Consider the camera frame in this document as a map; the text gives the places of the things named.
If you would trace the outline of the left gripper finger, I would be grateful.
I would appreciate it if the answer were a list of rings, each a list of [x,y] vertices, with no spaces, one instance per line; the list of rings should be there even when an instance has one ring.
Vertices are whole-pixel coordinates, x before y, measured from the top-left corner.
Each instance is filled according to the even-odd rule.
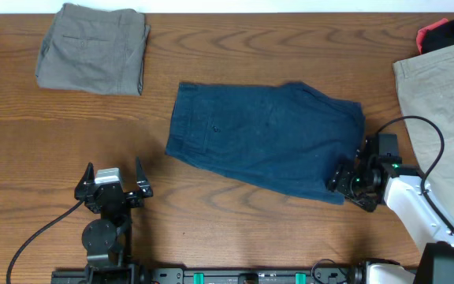
[[[91,184],[95,180],[94,166],[92,163],[88,163],[86,170],[80,181],[78,182],[75,192],[86,192],[90,188]]]
[[[149,181],[144,173],[139,157],[136,157],[136,184],[143,192],[149,189]]]

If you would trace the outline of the navy blue shorts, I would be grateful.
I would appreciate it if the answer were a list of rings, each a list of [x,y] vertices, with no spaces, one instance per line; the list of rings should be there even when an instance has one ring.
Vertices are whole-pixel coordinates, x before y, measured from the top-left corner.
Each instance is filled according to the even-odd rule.
[[[166,154],[289,196],[342,204],[327,181],[364,138],[360,103],[300,82],[180,84]]]

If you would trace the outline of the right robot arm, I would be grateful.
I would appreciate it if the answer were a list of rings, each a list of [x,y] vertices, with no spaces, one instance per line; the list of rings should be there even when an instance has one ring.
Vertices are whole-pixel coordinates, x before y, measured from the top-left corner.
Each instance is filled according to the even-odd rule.
[[[379,163],[338,166],[327,189],[365,211],[379,204],[392,210],[422,253],[413,271],[384,260],[368,260],[349,275],[350,283],[454,283],[454,227],[444,208],[432,200],[415,166]]]

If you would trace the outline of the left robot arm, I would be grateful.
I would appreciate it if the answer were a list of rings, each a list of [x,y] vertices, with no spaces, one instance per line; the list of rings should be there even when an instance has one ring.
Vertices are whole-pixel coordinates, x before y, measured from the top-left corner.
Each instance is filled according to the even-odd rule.
[[[120,170],[95,171],[91,163],[74,190],[76,200],[100,217],[81,236],[87,252],[86,283],[150,283],[143,265],[132,259],[131,210],[144,205],[153,190],[136,159],[137,190],[123,190]]]

